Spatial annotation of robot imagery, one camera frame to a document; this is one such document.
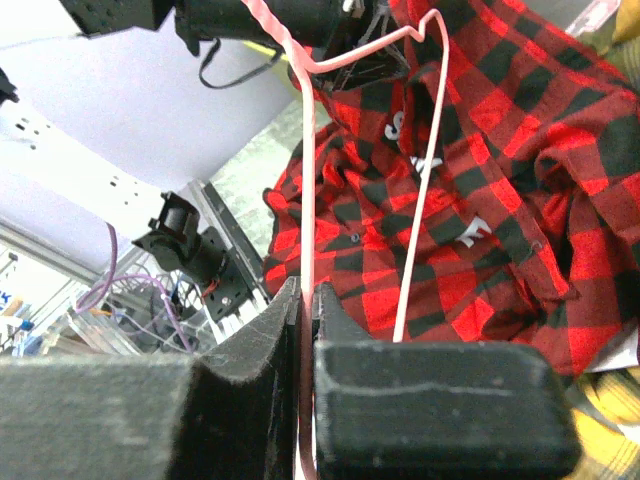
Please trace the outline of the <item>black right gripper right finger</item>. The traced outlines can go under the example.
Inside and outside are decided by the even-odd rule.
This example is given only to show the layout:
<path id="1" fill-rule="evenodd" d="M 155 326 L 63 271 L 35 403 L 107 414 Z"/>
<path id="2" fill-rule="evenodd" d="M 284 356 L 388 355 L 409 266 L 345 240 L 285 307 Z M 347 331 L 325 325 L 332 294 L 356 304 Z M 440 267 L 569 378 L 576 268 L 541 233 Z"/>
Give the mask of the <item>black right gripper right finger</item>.
<path id="1" fill-rule="evenodd" d="M 373 340 L 333 287 L 313 299 L 322 479 L 561 479 L 581 445 L 555 372 L 505 342 Z"/>

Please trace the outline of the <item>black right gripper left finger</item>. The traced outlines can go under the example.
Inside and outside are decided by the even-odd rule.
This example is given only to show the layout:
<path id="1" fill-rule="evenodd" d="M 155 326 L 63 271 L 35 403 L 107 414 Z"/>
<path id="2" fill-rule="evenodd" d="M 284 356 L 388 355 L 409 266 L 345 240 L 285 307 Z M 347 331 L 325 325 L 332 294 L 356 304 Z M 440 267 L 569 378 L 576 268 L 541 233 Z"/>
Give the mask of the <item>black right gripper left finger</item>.
<path id="1" fill-rule="evenodd" d="M 300 287 L 202 356 L 1 361 L 5 479 L 290 479 Z"/>

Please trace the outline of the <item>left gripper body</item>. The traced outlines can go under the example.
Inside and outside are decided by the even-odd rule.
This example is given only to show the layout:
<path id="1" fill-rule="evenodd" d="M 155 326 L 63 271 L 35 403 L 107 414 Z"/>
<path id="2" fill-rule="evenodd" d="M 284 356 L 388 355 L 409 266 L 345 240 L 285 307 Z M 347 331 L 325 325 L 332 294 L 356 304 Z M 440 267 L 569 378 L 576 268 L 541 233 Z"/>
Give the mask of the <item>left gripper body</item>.
<path id="1" fill-rule="evenodd" d="M 311 57 L 325 61 L 364 46 L 397 29 L 387 1 L 275 0 L 270 11 L 293 39 L 311 49 Z M 244 40 L 274 47 L 268 35 L 240 1 L 177 1 L 176 33 L 195 56 L 201 41 Z M 313 85 L 327 92 L 349 91 L 409 71 L 402 42 L 392 43 L 347 66 L 312 76 Z"/>

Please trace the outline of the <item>pink wire hanger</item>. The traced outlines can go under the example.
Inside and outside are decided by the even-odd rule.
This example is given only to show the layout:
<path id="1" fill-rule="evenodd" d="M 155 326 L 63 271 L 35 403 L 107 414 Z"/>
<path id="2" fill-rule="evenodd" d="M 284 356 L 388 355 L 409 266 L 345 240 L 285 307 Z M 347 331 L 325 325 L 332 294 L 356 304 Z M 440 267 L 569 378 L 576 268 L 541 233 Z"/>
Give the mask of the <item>pink wire hanger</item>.
<path id="1" fill-rule="evenodd" d="M 420 232 L 420 224 L 426 201 L 435 144 L 439 133 L 441 114 L 446 90 L 448 67 L 450 59 L 449 34 L 442 13 L 433 8 L 426 12 L 420 19 L 416 28 L 406 25 L 381 38 L 360 46 L 349 53 L 342 54 L 332 59 L 316 62 L 306 52 L 304 47 L 296 41 L 287 27 L 272 13 L 264 1 L 246 1 L 251 15 L 262 29 L 284 48 L 293 73 L 297 77 L 301 87 L 303 99 L 303 167 L 302 167 L 302 218 L 301 218 L 301 297 L 304 305 L 303 316 L 300 325 L 300 390 L 298 397 L 298 446 L 302 473 L 306 479 L 318 477 L 313 456 L 312 441 L 312 297 L 315 285 L 315 100 L 312 91 L 311 76 L 318 73 L 326 73 L 348 66 L 368 55 L 376 53 L 392 43 L 411 37 L 417 42 L 422 42 L 427 36 L 427 24 L 434 20 L 437 22 L 442 42 L 442 62 L 439 76 L 439 84 L 434 104 L 434 113 L 430 128 L 430 136 L 425 155 L 425 167 L 421 174 L 416 209 L 411 228 L 410 241 L 401 282 L 396 318 L 392 341 L 398 343 L 403 340 L 406 311 L 411 287 L 412 273 L 415 263 L 415 254 Z"/>

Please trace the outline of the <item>red black plaid shirt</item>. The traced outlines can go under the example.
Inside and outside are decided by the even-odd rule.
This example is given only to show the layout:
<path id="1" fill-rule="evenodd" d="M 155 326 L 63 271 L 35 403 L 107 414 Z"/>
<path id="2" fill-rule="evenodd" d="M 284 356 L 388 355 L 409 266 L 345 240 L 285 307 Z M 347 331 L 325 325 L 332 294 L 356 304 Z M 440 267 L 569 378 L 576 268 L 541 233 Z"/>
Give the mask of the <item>red black plaid shirt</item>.
<path id="1" fill-rule="evenodd" d="M 318 92 L 315 277 L 393 334 L 434 100 L 447 83 L 404 337 L 512 341 L 575 377 L 639 322 L 639 97 L 519 1 L 394 1 L 406 76 Z"/>

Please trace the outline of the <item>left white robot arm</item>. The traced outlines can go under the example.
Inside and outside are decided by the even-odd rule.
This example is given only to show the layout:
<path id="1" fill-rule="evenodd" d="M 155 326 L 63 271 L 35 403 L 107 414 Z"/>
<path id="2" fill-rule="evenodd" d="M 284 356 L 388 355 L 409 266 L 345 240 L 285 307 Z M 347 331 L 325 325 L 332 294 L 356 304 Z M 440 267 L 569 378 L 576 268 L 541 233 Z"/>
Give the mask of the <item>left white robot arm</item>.
<path id="1" fill-rule="evenodd" d="M 260 67 L 221 85 L 206 82 L 208 89 L 241 85 L 273 68 L 285 54 L 284 47 L 264 30 L 243 1 L 64 1 L 61 5 L 84 38 L 134 27 L 156 31 L 173 14 L 176 33 L 192 55 L 200 54 L 201 42 L 210 42 L 202 69 L 211 64 L 225 39 L 273 49 L 273 55 Z M 310 48 L 316 62 L 349 54 L 397 28 L 386 1 L 268 1 L 265 6 L 298 44 Z M 402 44 L 394 40 L 345 66 L 314 73 L 311 84 L 332 93 L 398 79 L 409 71 Z"/>

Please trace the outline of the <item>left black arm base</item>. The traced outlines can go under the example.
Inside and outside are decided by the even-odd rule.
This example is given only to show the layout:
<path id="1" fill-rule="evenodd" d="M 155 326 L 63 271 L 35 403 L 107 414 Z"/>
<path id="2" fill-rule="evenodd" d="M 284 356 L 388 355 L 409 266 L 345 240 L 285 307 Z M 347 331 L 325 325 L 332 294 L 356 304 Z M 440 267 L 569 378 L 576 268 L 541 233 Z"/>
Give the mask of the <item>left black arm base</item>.
<path id="1" fill-rule="evenodd" d="M 253 302 L 258 311 L 270 303 L 262 286 L 260 257 L 222 197 L 208 184 L 202 189 L 205 211 L 215 224 L 199 229 L 200 211 L 172 191 L 162 192 L 161 209 L 149 232 L 134 245 L 151 254 L 165 271 L 179 271 L 200 290 L 214 321 Z"/>

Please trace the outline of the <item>yellow plaid flannel shirt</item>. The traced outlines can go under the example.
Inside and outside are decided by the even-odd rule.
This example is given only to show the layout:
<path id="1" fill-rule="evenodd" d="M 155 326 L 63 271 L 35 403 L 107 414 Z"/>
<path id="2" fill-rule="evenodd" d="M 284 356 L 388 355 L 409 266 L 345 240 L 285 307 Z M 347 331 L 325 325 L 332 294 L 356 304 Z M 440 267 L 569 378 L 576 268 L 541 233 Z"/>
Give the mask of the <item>yellow plaid flannel shirt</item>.
<path id="1" fill-rule="evenodd" d="M 639 3 L 578 36 L 639 87 Z M 639 477 L 639 328 L 627 327 L 567 390 L 583 453 L 571 479 Z"/>

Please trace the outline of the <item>aluminium mounting rail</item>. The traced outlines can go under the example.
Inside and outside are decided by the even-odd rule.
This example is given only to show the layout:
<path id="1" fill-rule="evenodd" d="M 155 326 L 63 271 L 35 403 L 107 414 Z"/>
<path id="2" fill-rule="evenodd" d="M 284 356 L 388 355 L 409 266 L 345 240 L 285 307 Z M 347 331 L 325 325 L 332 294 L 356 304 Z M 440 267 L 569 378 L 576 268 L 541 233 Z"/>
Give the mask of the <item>aluminium mounting rail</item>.
<path id="1" fill-rule="evenodd" d="M 275 186 L 302 136 L 302 102 L 295 100 L 228 160 L 193 199 L 202 207 L 228 244 L 234 259 L 248 274 L 248 295 L 207 329 L 223 342 L 266 308 L 263 259 L 271 241 L 274 215 L 263 192 Z"/>

